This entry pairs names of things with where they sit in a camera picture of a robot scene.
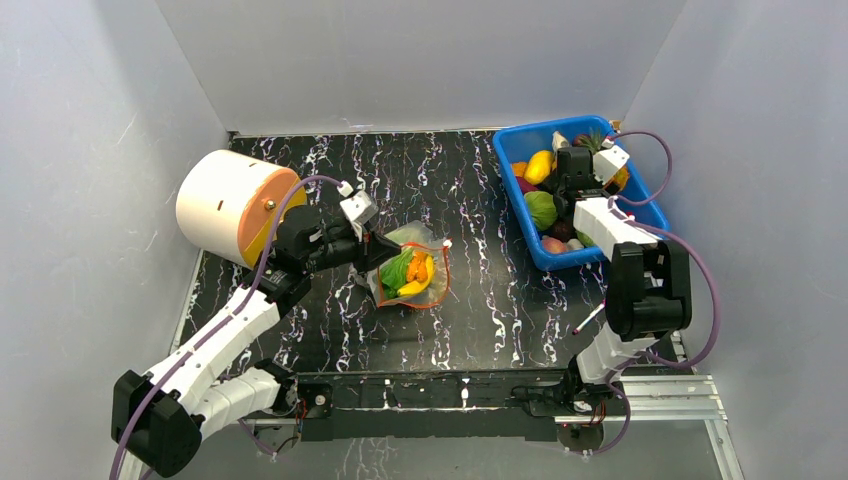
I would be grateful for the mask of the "yellow toy banana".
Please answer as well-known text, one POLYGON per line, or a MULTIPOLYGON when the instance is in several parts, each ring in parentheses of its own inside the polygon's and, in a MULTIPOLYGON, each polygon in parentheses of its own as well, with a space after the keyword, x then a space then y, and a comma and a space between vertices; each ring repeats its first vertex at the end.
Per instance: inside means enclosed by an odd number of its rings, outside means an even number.
POLYGON ((406 283, 397 290, 398 297, 417 295, 426 290, 435 275, 433 256, 425 252, 416 252, 406 269, 406 283))

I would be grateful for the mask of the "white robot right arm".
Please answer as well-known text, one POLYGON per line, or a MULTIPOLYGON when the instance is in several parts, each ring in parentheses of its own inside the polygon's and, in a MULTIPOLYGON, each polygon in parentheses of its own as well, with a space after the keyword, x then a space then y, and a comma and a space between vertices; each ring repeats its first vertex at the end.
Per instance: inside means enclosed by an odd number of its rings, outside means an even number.
POLYGON ((554 399, 567 412, 599 413, 627 363, 666 334, 691 321, 689 256, 679 244, 638 227, 604 187, 627 154, 617 146, 556 150, 555 204, 573 215, 609 262, 605 321, 590 344, 569 362, 554 399))

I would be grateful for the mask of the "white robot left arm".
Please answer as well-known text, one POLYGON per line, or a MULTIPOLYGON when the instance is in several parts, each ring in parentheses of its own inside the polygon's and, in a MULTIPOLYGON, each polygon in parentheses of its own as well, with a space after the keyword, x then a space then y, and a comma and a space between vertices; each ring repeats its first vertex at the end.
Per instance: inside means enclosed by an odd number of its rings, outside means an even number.
POLYGON ((259 260, 230 300, 200 331, 143 373, 126 371, 112 394, 110 435, 117 444, 109 476, 118 479, 131 456, 168 478, 183 470, 201 443, 255 411, 294 411, 299 391, 271 362, 230 380, 220 375, 238 353, 275 326, 310 292, 314 274, 350 265, 376 269, 400 247, 375 231, 379 210, 360 194, 324 220, 307 206, 279 217, 259 260))

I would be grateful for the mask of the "clear orange zip top bag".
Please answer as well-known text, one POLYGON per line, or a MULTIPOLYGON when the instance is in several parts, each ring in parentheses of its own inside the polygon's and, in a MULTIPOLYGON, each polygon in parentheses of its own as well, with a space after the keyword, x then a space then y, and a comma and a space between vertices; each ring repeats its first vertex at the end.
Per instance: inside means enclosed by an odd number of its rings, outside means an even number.
POLYGON ((451 240, 437 238, 418 220, 388 233, 387 238, 400 246, 400 253, 366 276, 376 306, 427 309, 441 303, 450 289, 451 240))

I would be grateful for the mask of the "green toy lettuce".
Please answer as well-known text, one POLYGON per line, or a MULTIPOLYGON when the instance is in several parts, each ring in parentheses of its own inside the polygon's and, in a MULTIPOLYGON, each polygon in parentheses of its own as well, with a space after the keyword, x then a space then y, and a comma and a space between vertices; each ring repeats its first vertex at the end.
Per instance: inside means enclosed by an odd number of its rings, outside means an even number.
POLYGON ((379 270, 379 278, 386 299, 394 299, 398 291, 408 283, 407 271, 414 257, 412 248, 403 248, 379 270))

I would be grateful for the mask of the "grey toy fish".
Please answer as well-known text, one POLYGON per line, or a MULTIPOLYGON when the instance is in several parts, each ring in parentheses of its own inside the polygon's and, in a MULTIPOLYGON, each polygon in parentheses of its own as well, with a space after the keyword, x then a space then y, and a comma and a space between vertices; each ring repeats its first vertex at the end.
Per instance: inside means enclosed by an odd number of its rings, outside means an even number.
POLYGON ((559 131, 554 131, 552 134, 551 149, 553 152, 571 147, 571 142, 559 131))

